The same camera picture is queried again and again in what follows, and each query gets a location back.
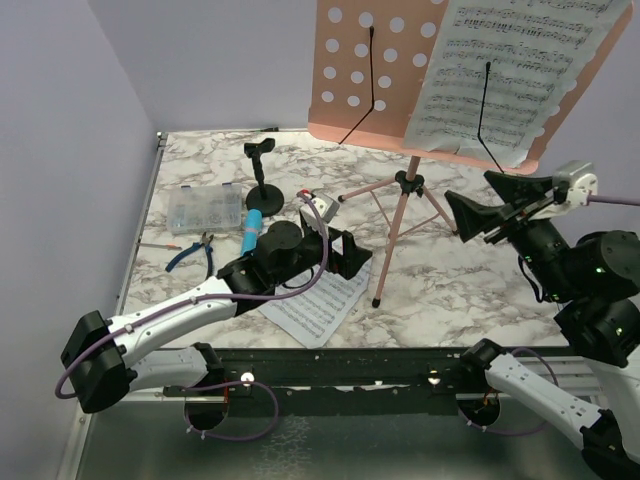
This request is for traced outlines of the sheet music page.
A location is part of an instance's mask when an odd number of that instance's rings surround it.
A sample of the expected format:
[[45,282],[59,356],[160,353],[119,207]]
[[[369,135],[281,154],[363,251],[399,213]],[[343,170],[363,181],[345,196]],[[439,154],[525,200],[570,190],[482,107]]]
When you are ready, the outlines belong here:
[[520,166],[628,1],[451,1],[404,145]]
[[303,347],[320,348],[367,290],[371,267],[369,259],[351,280],[326,272],[304,293],[265,303],[258,311]]

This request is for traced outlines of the pink perforated music stand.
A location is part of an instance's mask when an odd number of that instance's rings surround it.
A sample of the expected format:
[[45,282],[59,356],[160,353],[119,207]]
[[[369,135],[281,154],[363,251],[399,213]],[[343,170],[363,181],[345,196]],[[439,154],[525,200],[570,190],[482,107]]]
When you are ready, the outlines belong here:
[[[409,179],[417,176],[422,159],[476,168],[496,168],[490,160],[467,153],[469,148],[437,149],[404,145],[406,130],[419,103],[425,75],[434,70],[432,54],[453,26],[445,25],[451,1],[316,1],[315,51],[308,130],[317,139],[367,149],[411,155]],[[612,1],[620,10],[611,17],[593,55],[568,86],[555,81],[561,97],[550,108],[539,136],[532,137],[519,163],[500,163],[508,173],[531,174],[557,130],[589,87],[630,23],[633,1]],[[379,307],[397,240],[438,217],[458,233],[454,221],[427,189],[437,215],[400,232],[410,193],[401,193],[389,222],[385,257],[372,306]]]

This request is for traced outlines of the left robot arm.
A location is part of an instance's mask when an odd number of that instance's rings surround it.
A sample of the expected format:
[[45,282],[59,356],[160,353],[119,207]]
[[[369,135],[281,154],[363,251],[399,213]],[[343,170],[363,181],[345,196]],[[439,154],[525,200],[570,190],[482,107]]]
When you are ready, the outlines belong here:
[[281,299],[277,287],[310,269],[350,280],[371,257],[348,231],[326,227],[318,232],[277,221],[253,251],[181,295],[128,315],[104,318],[97,310],[83,315],[61,353],[61,380],[73,390],[57,388],[55,394],[77,399],[85,413],[101,412],[132,391],[154,387],[192,387],[210,394],[221,380],[212,349],[170,349],[168,343]]

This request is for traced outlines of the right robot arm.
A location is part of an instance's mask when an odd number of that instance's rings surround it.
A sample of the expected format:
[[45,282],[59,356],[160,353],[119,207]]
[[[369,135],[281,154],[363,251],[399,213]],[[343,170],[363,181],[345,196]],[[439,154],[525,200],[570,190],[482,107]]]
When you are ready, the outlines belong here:
[[561,431],[602,479],[639,476],[639,238],[612,230],[569,246],[552,218],[586,206],[597,194],[589,163],[572,162],[550,177],[495,171],[484,175],[502,199],[484,206],[447,191],[462,241],[512,245],[541,286],[544,300],[562,304],[554,320],[582,357],[608,400],[601,408],[528,370],[506,349],[483,339],[462,356],[461,383],[518,400]]

